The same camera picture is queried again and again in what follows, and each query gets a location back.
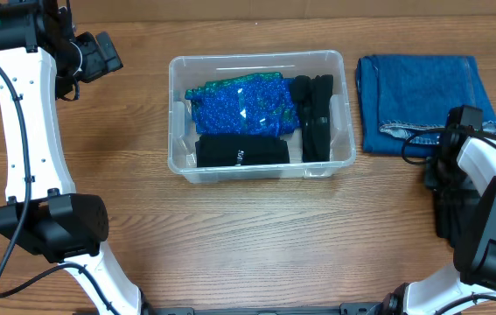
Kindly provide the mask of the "blue denim jeans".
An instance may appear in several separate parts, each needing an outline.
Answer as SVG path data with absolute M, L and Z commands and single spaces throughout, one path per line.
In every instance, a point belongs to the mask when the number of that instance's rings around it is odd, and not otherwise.
M 482 129 L 496 135 L 496 113 L 478 64 L 465 55 L 368 55 L 355 83 L 366 153 L 399 156 L 416 132 L 442 128 L 453 108 L 481 109 Z

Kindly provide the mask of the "black cloth with tape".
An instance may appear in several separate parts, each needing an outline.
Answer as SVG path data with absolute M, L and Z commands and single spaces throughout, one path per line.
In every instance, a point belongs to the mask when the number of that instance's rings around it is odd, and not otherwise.
M 298 75 L 290 83 L 291 100 L 297 105 L 302 132 L 304 163 L 330 160 L 330 100 L 334 78 L 331 74 L 310 78 Z

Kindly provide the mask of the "blue green sequin cloth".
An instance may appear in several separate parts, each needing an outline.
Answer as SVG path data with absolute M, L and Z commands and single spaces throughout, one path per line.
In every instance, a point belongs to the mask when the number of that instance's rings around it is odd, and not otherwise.
M 185 99 L 200 135 L 280 137 L 300 127 L 291 82 L 279 72 L 252 73 L 208 81 L 188 89 Z

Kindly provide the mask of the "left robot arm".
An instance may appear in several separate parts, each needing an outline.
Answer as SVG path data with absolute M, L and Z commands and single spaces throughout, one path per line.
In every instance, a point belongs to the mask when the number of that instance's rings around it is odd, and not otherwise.
M 99 196 L 80 194 L 66 165 L 56 103 L 122 67 L 110 36 L 77 34 L 69 5 L 0 3 L 0 109 L 7 151 L 0 234 L 11 248 L 67 271 L 100 314 L 150 314 L 108 245 Z

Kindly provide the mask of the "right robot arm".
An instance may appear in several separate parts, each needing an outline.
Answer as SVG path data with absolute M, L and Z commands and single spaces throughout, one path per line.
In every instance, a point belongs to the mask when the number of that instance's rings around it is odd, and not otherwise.
M 463 173 L 480 196 L 454 248 L 453 262 L 422 281 L 404 283 L 372 310 L 374 314 L 459 314 L 496 302 L 496 135 L 482 127 L 479 108 L 452 108 L 438 138 L 437 162 Z

